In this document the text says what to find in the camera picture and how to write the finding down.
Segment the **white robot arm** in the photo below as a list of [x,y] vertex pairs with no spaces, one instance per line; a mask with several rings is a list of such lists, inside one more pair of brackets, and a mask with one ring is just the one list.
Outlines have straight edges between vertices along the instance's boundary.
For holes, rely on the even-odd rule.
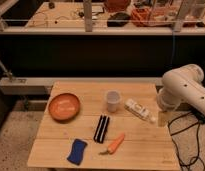
[[204,72],[196,64],[188,64],[169,70],[162,76],[163,87],[156,100],[160,108],[158,125],[165,126],[173,112],[185,102],[205,116]]

